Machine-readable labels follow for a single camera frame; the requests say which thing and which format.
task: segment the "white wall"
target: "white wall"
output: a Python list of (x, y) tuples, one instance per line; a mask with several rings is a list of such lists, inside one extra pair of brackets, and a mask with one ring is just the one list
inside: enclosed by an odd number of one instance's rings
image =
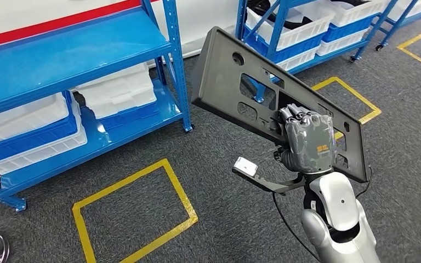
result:
[[(121, 0), (0, 0), (0, 33), (103, 7)], [(232, 30), (238, 0), (176, 0), (183, 54), (198, 54), (213, 26)], [(161, 1), (152, 3), (162, 33), (167, 35)]]

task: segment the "gray carpet floor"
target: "gray carpet floor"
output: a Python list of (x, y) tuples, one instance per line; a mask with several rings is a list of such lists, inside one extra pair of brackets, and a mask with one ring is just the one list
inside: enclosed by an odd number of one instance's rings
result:
[[(374, 180), (360, 197), (382, 262), (421, 262), (421, 63), (396, 48), (420, 33), (421, 20), (380, 52), (369, 45), (354, 64), (346, 54), (296, 75), (308, 85), (337, 76), (382, 111), (363, 126)], [(372, 43), (382, 37), (378, 32)], [(421, 41), (409, 50), (421, 56)], [(195, 62), (185, 60), (188, 81)], [(337, 84), (319, 92), (357, 118), (370, 112)], [(28, 201), (22, 213), (0, 204), (9, 261), (84, 262), (73, 204), (167, 158), (198, 222), (141, 262), (315, 262), (283, 225), (270, 194), (231, 173), (244, 156), (268, 179), (286, 179), (291, 174), (273, 160), (273, 144), (194, 106), (191, 117), (191, 133), (173, 123), (19, 193)], [(299, 189), (278, 201), (307, 243), (299, 222), (303, 195)], [(119, 262), (187, 219), (163, 169), (86, 206), (82, 215), (97, 262)]]

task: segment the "blue plastic crate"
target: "blue plastic crate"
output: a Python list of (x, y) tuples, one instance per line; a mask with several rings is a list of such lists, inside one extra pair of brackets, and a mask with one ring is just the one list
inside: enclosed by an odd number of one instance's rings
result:
[(69, 115), (39, 129), (0, 141), (0, 160), (62, 139), (77, 132), (77, 123), (71, 106), (72, 97), (70, 91), (64, 91), (62, 94), (67, 103)]
[[(245, 25), (243, 30), (243, 37), (246, 37), (250, 32), (251, 29)], [(258, 37), (256, 39), (256, 35), (257, 34), (253, 34), (252, 36), (250, 36), (247, 39), (246, 43), (249, 44), (260, 54), (267, 54), (269, 44), (267, 44), (266, 41), (261, 37)], [(301, 54), (304, 51), (308, 51), (309, 49), (317, 47), (318, 45), (320, 45), (320, 41), (322, 40), (323, 35), (325, 35), (325, 33), (321, 33), (315, 37), (308, 38), (304, 41), (301, 41), (290, 47), (284, 48), (280, 51), (275, 51), (273, 62), (282, 62), (283, 60), (289, 59), (293, 56)]]
[(347, 35), (354, 34), (356, 32), (364, 30), (371, 25), (372, 20), (377, 15), (378, 14), (371, 15), (367, 18), (357, 20), (356, 22), (350, 23), (342, 27), (338, 27), (334, 24), (330, 24), (330, 26), (328, 27), (327, 33), (323, 35), (322, 40), (324, 42), (331, 42), (331, 41), (340, 39), (342, 37), (345, 37)]
[(159, 114), (159, 109), (155, 102), (148, 103), (139, 107), (129, 108), (127, 110), (121, 111), (117, 114), (110, 115), (98, 121), (104, 126), (105, 130), (110, 130), (120, 125), (130, 123), (136, 119), (148, 118), (157, 116), (157, 122), (161, 122), (161, 116)]

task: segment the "mounting hole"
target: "mounting hole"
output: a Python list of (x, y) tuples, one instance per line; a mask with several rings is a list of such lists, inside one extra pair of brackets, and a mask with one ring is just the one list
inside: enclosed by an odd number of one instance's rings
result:
[(244, 64), (244, 58), (239, 52), (233, 52), (233, 62), (236, 65), (242, 66)]
[(348, 133), (349, 132), (349, 123), (347, 123), (347, 122), (344, 122), (344, 129), (346, 130), (346, 132)]

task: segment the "plastic storage bin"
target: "plastic storage bin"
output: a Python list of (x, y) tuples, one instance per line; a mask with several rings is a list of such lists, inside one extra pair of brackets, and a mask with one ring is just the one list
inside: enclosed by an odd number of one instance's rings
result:
[(349, 36), (342, 37), (335, 41), (331, 41), (331, 42), (322, 41), (320, 43), (320, 47), (317, 50), (317, 55), (324, 56), (338, 49), (345, 48), (349, 45), (355, 44), (362, 39), (362, 37), (364, 36), (366, 32), (367, 32), (367, 29), (364, 29), (362, 31), (356, 32)]
[(84, 127), (81, 123), (79, 105), (74, 100), (74, 98), (72, 98), (71, 108), (77, 125), (76, 133), (42, 145), (40, 147), (33, 148), (31, 150), (0, 160), (0, 174), (10, 173), (17, 169), (32, 165), (34, 163), (86, 144), (87, 137)]
[(157, 104), (152, 102), (143, 106), (129, 108), (115, 115), (101, 118), (99, 122), (104, 126), (104, 130), (110, 130), (141, 118), (150, 118), (150, 123), (153, 123), (154, 118), (157, 123), (161, 122), (162, 118)]
[(127, 67), (123, 70), (119, 70), (117, 72), (114, 72), (112, 74), (103, 76), (101, 78), (97, 78), (97, 79), (89, 81), (87, 83), (83, 83), (81, 85), (78, 85), (76, 87), (76, 89), (80, 90), (80, 89), (87, 88), (87, 87), (90, 87), (90, 86), (95, 85), (95, 84), (99, 84), (99, 83), (102, 83), (102, 82), (105, 82), (105, 81), (109, 81), (111, 79), (121, 78), (121, 77), (124, 77), (124, 76), (127, 76), (127, 75), (145, 72), (145, 71), (149, 71), (149, 68), (147, 67), (147, 64), (144, 62), (144, 63), (134, 65), (132, 67)]
[(308, 51), (302, 52), (301, 54), (298, 54), (292, 58), (289, 58), (283, 62), (277, 63), (279, 67), (284, 69), (285, 71), (289, 71), (292, 68), (295, 68), (301, 64), (304, 64), (315, 57), (315, 52), (318, 50), (320, 45), (309, 49)]
[(44, 127), (68, 115), (69, 109), (62, 93), (1, 112), (0, 141)]
[(156, 101), (149, 70), (110, 78), (82, 88), (77, 87), (96, 119)]
[(77, 132), (77, 124), (72, 111), (70, 92), (64, 93), (65, 109), (69, 115), (59, 121), (0, 141), (0, 160), (28, 151)]
[(319, 1), (322, 1), (322, 4), (336, 13), (332, 19), (332, 24), (341, 27), (371, 15), (381, 13), (389, 0), (370, 0), (357, 7), (345, 2), (332, 2), (330, 0)]
[[(249, 28), (244, 26), (243, 35), (244, 36), (248, 35), (249, 30), (250, 30)], [(324, 34), (325, 32), (317, 36), (311, 37), (309, 39), (306, 39), (304, 41), (301, 41), (297, 44), (294, 44), (288, 48), (275, 52), (274, 57), (273, 57), (273, 62), (279, 63), (289, 58), (292, 58), (293, 56), (296, 56), (302, 52), (318, 47), (318, 45), (320, 45), (320, 41), (322, 40), (322, 37)], [(256, 36), (250, 36), (247, 39), (246, 44), (248, 44), (251, 48), (253, 48), (254, 50), (256, 50), (257, 52), (263, 55), (267, 54), (267, 50), (269, 48), (266, 45), (266, 43), (264, 43), (264, 40), (262, 38), (256, 38)]]
[(354, 34), (366, 28), (369, 28), (369, 26), (372, 23), (372, 20), (375, 17), (376, 15), (371, 15), (367, 18), (358, 20), (356, 22), (352, 22), (342, 27), (338, 27), (334, 24), (330, 24), (330, 27), (328, 28), (327, 33), (323, 35), (322, 40), (324, 42), (331, 42), (331, 41), (340, 39), (342, 37), (348, 36), (350, 34)]
[[(411, 0), (398, 0), (395, 6), (392, 8), (390, 13), (388, 13), (388, 18), (393, 21), (398, 21), (399, 17), (402, 15), (404, 10), (410, 5)], [(411, 11), (406, 15), (406, 17), (410, 17), (421, 13), (421, 0), (418, 0)]]
[[(283, 28), (276, 48), (277, 51), (326, 32), (330, 21), (334, 17), (334, 12), (327, 8), (322, 8), (318, 1), (314, 1), (290, 8), (286, 20), (301, 22), (304, 16), (308, 17), (312, 22), (293, 30)], [(246, 25), (250, 29), (253, 29), (260, 19), (261, 16), (247, 8)], [(273, 31), (274, 23), (270, 21), (264, 21), (257, 30), (258, 36), (264, 40), (263, 42), (267, 47), (270, 44)]]

